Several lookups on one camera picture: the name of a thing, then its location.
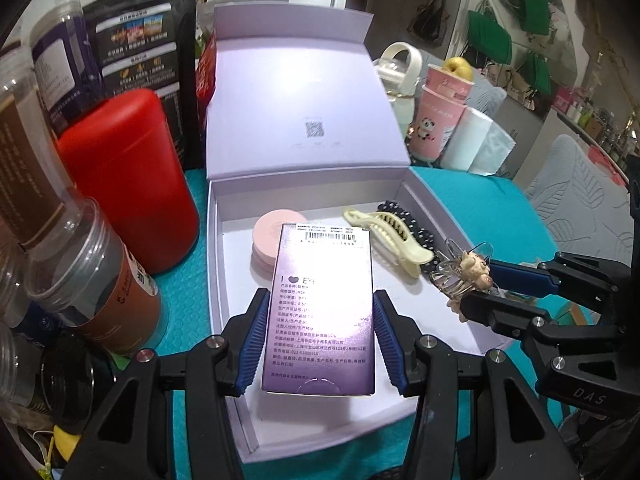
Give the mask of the clear jar orange label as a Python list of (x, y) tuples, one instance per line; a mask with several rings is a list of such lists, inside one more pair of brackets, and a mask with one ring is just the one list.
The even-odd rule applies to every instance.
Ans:
[(156, 348), (168, 320), (157, 284), (94, 200), (81, 198), (68, 206), (28, 253), (29, 297), (108, 351), (132, 356)]

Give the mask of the far grey leaf chair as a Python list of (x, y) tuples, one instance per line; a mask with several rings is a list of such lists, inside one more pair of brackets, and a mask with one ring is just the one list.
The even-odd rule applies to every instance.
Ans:
[(473, 85), (465, 99), (465, 104), (494, 118), (506, 99), (506, 90), (494, 86), (478, 70), (473, 70), (473, 76)]

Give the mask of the white paper roll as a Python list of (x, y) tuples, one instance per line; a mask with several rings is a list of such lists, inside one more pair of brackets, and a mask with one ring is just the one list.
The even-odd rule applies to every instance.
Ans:
[(467, 107), (440, 156), (444, 169), (493, 176), (514, 149), (515, 141), (492, 118)]

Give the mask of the red plastic canister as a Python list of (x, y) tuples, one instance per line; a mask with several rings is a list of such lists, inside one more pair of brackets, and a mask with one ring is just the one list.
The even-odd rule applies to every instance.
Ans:
[(149, 273), (190, 252), (200, 218), (153, 91), (102, 102), (62, 134), (58, 154), (78, 191), (96, 200)]

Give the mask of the black polka dot scrunchie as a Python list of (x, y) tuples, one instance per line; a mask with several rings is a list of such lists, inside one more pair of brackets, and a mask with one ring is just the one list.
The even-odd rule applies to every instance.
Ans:
[(378, 211), (385, 212), (386, 214), (394, 214), (408, 228), (412, 237), (418, 242), (418, 244), (421, 247), (430, 250), (434, 254), (434, 258), (431, 262), (420, 265), (422, 274), (431, 280), (434, 273), (437, 271), (439, 263), (442, 262), (440, 252), (435, 247), (434, 234), (421, 226), (419, 221), (413, 217), (410, 211), (405, 210), (393, 200), (386, 200), (384, 203), (378, 204)]

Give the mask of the purple small product box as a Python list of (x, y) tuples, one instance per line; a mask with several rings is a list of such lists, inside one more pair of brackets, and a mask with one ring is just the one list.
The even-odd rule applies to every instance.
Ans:
[(285, 223), (272, 280), (262, 390), (370, 396), (373, 336), (370, 233)]

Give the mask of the cream yellow hair claw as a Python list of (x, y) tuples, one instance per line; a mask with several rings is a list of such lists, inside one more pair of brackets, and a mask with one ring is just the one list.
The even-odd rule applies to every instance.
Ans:
[(386, 211), (367, 214), (355, 208), (346, 208), (343, 218), (354, 228), (368, 230), (412, 278), (420, 278), (421, 266), (434, 260), (434, 252), (423, 247), (396, 214)]

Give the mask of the black hanging bag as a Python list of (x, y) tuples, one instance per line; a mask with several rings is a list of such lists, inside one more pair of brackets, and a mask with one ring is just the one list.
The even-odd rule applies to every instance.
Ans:
[(444, 42), (449, 14), (446, 0), (427, 0), (408, 26), (408, 33), (427, 46), (440, 47)]

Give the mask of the near grey leaf chair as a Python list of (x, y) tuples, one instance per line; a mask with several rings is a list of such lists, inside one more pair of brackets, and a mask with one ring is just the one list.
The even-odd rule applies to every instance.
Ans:
[(552, 142), (525, 195), (561, 252), (631, 265), (634, 219), (629, 194), (567, 134)]

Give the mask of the purple label jar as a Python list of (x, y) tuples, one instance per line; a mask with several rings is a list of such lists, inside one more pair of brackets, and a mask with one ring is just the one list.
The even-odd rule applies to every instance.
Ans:
[(81, 3), (66, 0), (44, 14), (29, 47), (44, 108), (60, 136), (104, 99)]

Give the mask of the black snack bag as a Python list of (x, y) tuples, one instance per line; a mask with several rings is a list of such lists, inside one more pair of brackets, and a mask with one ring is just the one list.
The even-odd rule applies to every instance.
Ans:
[(160, 99), (184, 170), (203, 165), (195, 83), (195, 0), (96, 0), (84, 6), (104, 94)]

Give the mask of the bear charm keychain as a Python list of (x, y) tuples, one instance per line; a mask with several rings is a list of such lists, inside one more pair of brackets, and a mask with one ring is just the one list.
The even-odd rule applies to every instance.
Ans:
[(440, 252), (442, 262), (430, 280), (432, 284), (448, 297), (447, 306), (459, 321), (466, 322), (462, 313), (462, 299), (470, 292), (489, 292), (494, 287), (490, 277), (489, 261), (492, 246), (480, 243), (471, 249), (463, 249), (455, 240), (445, 240), (446, 250)]

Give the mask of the pink panda cup stack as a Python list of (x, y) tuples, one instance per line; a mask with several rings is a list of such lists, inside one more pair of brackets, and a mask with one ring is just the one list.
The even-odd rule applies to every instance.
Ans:
[(419, 162), (434, 162), (457, 127), (473, 81), (427, 65), (425, 84), (410, 136), (409, 151)]

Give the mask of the pink round compact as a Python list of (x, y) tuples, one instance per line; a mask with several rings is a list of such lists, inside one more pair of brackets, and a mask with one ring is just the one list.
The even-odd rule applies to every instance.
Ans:
[(263, 280), (272, 281), (282, 226), (306, 221), (303, 214), (292, 209), (272, 210), (256, 221), (252, 232), (252, 268)]

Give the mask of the green tote bag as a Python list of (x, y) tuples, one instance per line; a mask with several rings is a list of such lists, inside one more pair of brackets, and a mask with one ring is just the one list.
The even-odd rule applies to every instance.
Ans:
[(510, 64), (512, 39), (498, 23), (495, 14), (470, 11), (468, 13), (468, 50), (477, 67), (487, 62)]

